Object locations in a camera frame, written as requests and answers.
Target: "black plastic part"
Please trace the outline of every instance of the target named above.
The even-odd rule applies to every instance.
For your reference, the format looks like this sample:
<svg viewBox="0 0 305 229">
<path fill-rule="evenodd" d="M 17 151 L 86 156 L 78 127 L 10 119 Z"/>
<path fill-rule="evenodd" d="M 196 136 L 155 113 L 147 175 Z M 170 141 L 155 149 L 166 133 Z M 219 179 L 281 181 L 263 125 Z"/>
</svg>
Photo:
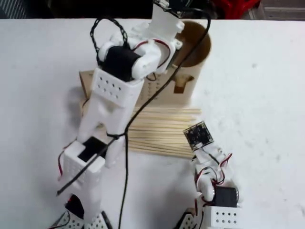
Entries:
<svg viewBox="0 0 305 229">
<path fill-rule="evenodd" d="M 213 205 L 218 207 L 237 207 L 237 192 L 234 187 L 215 187 Z"/>
<path fill-rule="evenodd" d="M 206 146 L 214 142 L 208 128 L 203 121 L 187 128 L 183 132 L 193 151 L 198 149 L 196 147 L 198 143 L 202 143 L 203 146 Z"/>
<path fill-rule="evenodd" d="M 113 229 L 113 227 L 112 227 L 112 225 L 111 225 L 111 223 L 110 223 L 110 221 L 109 221 L 109 219 L 108 219 L 108 217 L 107 217 L 107 215 L 104 211 L 102 211 L 102 216 L 103 216 L 104 221 L 106 223 L 107 229 Z"/>
<path fill-rule="evenodd" d="M 179 229 L 184 218 L 186 218 L 187 215 L 189 215 L 190 217 L 193 217 L 191 212 L 184 212 L 183 215 L 181 216 L 181 218 L 179 219 L 178 223 L 176 224 L 176 226 L 173 229 Z"/>
<path fill-rule="evenodd" d="M 84 219 L 84 208 L 80 199 L 76 195 L 72 195 L 66 204 L 66 209 L 76 215 L 78 218 Z"/>
<path fill-rule="evenodd" d="M 86 147 L 81 154 L 78 155 L 78 158 L 87 162 L 93 157 L 94 154 L 98 154 L 105 147 L 106 144 L 95 137 L 89 138 L 83 145 Z M 101 157 L 106 157 L 107 150 L 101 155 Z"/>
<path fill-rule="evenodd" d="M 122 46 L 113 46 L 108 50 L 102 69 L 116 78 L 129 82 L 132 78 L 132 67 L 141 56 Z"/>
</svg>

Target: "red wire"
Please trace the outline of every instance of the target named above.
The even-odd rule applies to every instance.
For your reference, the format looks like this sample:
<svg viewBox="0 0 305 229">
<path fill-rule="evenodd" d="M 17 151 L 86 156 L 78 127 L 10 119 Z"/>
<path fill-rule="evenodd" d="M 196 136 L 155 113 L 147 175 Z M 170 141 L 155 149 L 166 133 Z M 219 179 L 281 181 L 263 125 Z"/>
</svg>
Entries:
<svg viewBox="0 0 305 229">
<path fill-rule="evenodd" d="M 62 148 L 63 151 L 58 155 L 58 158 L 57 158 L 58 169 L 59 169 L 59 173 L 61 174 L 61 176 L 62 176 L 61 156 L 62 156 L 63 153 L 65 152 L 65 149 L 68 148 L 68 147 L 72 144 L 72 142 L 74 142 L 74 141 L 71 141 L 71 142 L 70 142 L 69 144 L 67 144 L 64 148 Z"/>
<path fill-rule="evenodd" d="M 222 185 L 224 183 L 224 179 L 225 179 L 225 175 L 224 175 L 224 171 L 222 169 L 222 166 L 224 165 L 225 162 L 228 163 L 229 159 L 232 157 L 232 153 L 230 153 L 220 164 L 219 164 L 219 167 L 220 167 L 220 170 L 221 170 L 221 173 L 222 173 L 222 176 L 223 176 L 223 179 L 217 183 L 217 185 Z"/>
<path fill-rule="evenodd" d="M 59 169 L 59 173 L 61 174 L 61 176 L 62 176 L 61 156 L 62 156 L 63 153 L 64 153 L 64 150 L 58 155 L 58 159 L 57 159 L 58 169 Z"/>
<path fill-rule="evenodd" d="M 232 155 L 233 155 L 233 154 L 230 153 L 230 154 L 227 156 L 227 158 L 225 158 L 225 159 L 219 164 L 219 166 L 222 167 L 223 164 L 224 164 L 225 162 L 228 163 L 228 161 L 229 161 L 229 159 L 232 157 Z"/>
<path fill-rule="evenodd" d="M 168 46 L 168 44 L 167 43 L 165 43 L 164 41 L 161 41 L 161 40 L 159 40 L 159 39 L 153 39 L 156 43 L 159 43 L 159 44 L 162 44 L 162 45 L 164 45 L 166 48 L 167 48 L 167 50 L 168 50 L 168 56 L 165 58 L 165 60 L 161 63 L 161 64 L 159 64 L 159 66 L 158 66 L 158 68 L 159 67 L 161 67 L 163 64 L 165 64 L 166 62 L 167 62 L 167 60 L 168 60 L 168 58 L 170 58 L 170 56 L 171 56 L 171 49 L 170 49 L 170 47 Z M 143 42 L 140 42 L 139 44 L 137 44 L 136 46 L 135 46 L 135 48 L 132 50 L 132 51 L 135 51 L 137 48 L 139 48 L 141 45 L 144 45 L 144 44 L 147 44 L 148 43 L 148 41 L 143 41 Z"/>
</svg>

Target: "brown cardboard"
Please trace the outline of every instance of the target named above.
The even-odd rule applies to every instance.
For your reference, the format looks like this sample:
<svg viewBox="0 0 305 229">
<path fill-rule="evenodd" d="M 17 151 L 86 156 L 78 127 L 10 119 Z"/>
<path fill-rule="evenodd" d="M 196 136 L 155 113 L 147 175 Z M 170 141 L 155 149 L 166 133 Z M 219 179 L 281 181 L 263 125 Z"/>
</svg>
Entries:
<svg viewBox="0 0 305 229">
<path fill-rule="evenodd" d="M 91 95 L 91 83 L 93 79 L 93 72 L 94 70 L 80 72 L 81 86 L 84 91 L 86 99 L 89 99 Z"/>
</svg>

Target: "white plastic bracket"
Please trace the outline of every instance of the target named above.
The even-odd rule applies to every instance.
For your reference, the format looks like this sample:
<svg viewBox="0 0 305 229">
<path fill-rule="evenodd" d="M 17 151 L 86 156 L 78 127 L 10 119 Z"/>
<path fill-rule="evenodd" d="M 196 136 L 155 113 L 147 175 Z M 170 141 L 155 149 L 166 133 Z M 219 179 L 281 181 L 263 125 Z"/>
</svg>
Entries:
<svg viewBox="0 0 305 229">
<path fill-rule="evenodd" d="M 65 227 L 62 227 L 63 229 L 110 229 L 107 227 L 102 214 L 95 217 L 92 223 L 85 223 L 84 220 L 78 218 L 71 212 L 65 212 L 60 221 L 57 223 L 57 226 L 65 225 L 67 222 L 68 224 Z"/>
<path fill-rule="evenodd" d="M 204 208 L 204 225 L 211 228 L 240 229 L 240 208 L 206 206 Z"/>
<path fill-rule="evenodd" d="M 81 120 L 77 140 L 85 142 L 92 136 L 94 129 L 99 124 L 103 124 L 105 131 L 109 134 L 124 133 L 143 83 L 144 79 L 124 82 L 102 69 L 96 68 L 93 74 L 88 111 Z M 105 137 L 102 140 L 108 143 L 111 139 L 112 137 Z M 107 167 L 115 163 L 118 153 L 123 149 L 124 142 L 124 137 L 120 137 L 108 148 Z"/>
</svg>

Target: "black cable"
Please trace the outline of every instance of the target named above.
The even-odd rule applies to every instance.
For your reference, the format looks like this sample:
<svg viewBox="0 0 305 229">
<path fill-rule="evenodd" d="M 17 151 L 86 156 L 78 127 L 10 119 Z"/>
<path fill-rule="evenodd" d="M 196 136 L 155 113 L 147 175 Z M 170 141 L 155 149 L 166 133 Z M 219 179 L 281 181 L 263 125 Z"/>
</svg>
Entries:
<svg viewBox="0 0 305 229">
<path fill-rule="evenodd" d="M 215 180 L 216 182 L 218 182 L 218 176 L 217 176 L 216 171 L 215 171 L 212 167 L 210 167 L 210 166 L 205 167 L 203 170 L 207 170 L 207 169 L 211 169 L 211 170 L 214 172 L 215 177 L 216 177 L 216 179 L 214 179 L 214 180 Z"/>
<path fill-rule="evenodd" d="M 156 76 L 156 74 L 155 74 L 155 73 L 153 73 L 153 77 L 154 77 L 154 79 L 148 78 L 148 76 L 147 76 L 146 78 L 147 78 L 149 81 L 154 82 L 154 81 L 156 81 L 156 80 L 157 80 L 157 76 Z"/>
<path fill-rule="evenodd" d="M 183 60 L 180 62 L 180 64 L 178 65 L 178 67 L 175 69 L 175 71 L 173 72 L 173 74 L 170 76 L 170 78 L 165 82 L 165 84 L 158 90 L 155 92 L 155 94 L 152 95 L 151 98 L 149 98 L 139 109 L 138 111 L 133 115 L 133 117 L 130 119 L 129 123 L 127 124 L 126 128 L 125 128 L 125 137 L 127 136 L 128 133 L 128 129 L 130 127 L 130 125 L 133 123 L 133 121 L 135 120 L 135 118 L 139 115 L 139 113 L 152 101 L 154 100 L 155 97 L 157 97 L 163 90 L 165 87 L 167 87 L 167 85 L 173 80 L 173 78 L 176 76 L 177 72 L 180 70 L 180 68 L 182 67 L 183 63 L 194 53 L 194 51 L 197 49 L 197 47 L 201 44 L 201 42 L 204 40 L 204 38 L 206 37 L 210 26 L 211 26 L 211 17 L 209 14 L 205 13 L 204 11 L 202 11 L 203 16 L 208 20 L 206 29 L 203 33 L 203 35 L 200 37 L 200 39 L 198 40 L 197 44 L 193 46 L 193 48 L 190 50 L 190 52 L 183 58 Z M 125 169 L 126 169 L 126 177 L 125 177 L 125 186 L 124 186 L 124 193 L 123 193 L 123 199 L 122 199 L 122 204 L 121 204 L 121 211 L 120 211 L 120 219 L 119 219 L 119 229 L 121 229 L 121 221 L 122 221 L 122 214 L 123 214 L 123 207 L 124 207 L 124 202 L 125 202 L 125 196 L 126 196 L 126 190 L 127 190 L 127 183 L 128 183 L 128 147 L 126 147 L 125 149 Z"/>
<path fill-rule="evenodd" d="M 203 216 L 204 216 L 204 212 L 202 211 L 202 215 L 201 215 L 201 222 L 200 222 L 200 225 L 199 225 L 199 228 L 198 228 L 198 229 L 200 229 L 200 228 L 201 228 L 201 225 L 202 225 L 202 222 L 203 222 Z"/>
<path fill-rule="evenodd" d="M 100 23 L 100 21 L 103 20 L 103 19 L 107 19 L 107 20 L 113 22 L 117 27 L 119 27 L 119 29 L 121 31 L 121 34 L 122 34 L 122 37 L 123 37 L 123 47 L 126 48 L 126 49 L 130 49 L 130 45 L 128 43 L 127 33 L 126 33 L 125 29 L 122 27 L 122 25 L 119 24 L 119 22 L 116 19 L 113 19 L 113 18 L 110 18 L 110 17 L 97 18 L 95 20 L 92 28 L 91 28 L 90 36 L 91 36 L 91 39 L 92 39 L 92 43 L 94 45 L 94 49 L 96 51 L 96 61 L 97 61 L 97 64 L 99 66 L 102 65 L 102 61 L 99 58 L 99 50 L 100 50 L 100 48 L 96 44 L 96 41 L 95 41 L 95 38 L 94 38 L 94 31 L 95 31 L 96 27 L 98 26 L 98 24 Z"/>
<path fill-rule="evenodd" d="M 53 227 L 50 227 L 50 228 L 47 228 L 47 229 L 56 229 L 56 228 L 62 228 L 62 227 L 65 227 L 67 226 L 69 223 L 70 223 L 70 220 L 71 220 L 71 215 L 69 213 L 69 211 L 67 211 L 68 213 L 68 221 L 62 225 L 57 225 L 57 226 L 53 226 Z"/>
<path fill-rule="evenodd" d="M 213 159 L 213 160 L 219 165 L 219 161 L 218 161 L 212 154 L 206 152 L 203 148 L 202 148 L 202 150 L 203 150 L 207 155 L 209 155 L 210 158 Z"/>
<path fill-rule="evenodd" d="M 63 193 L 64 190 L 66 190 L 71 184 L 73 184 L 74 181 L 76 181 L 86 170 L 87 168 L 100 156 L 102 155 L 109 146 L 111 146 L 111 144 L 117 140 L 118 138 L 113 138 L 110 143 L 108 143 L 90 162 L 88 162 L 88 164 L 86 164 L 86 166 L 84 168 L 81 169 L 81 171 L 78 172 L 78 174 L 76 174 L 75 177 L 73 177 L 67 184 L 65 184 L 61 189 L 59 189 L 57 191 L 57 195 L 59 196 L 61 193 Z"/>
</svg>

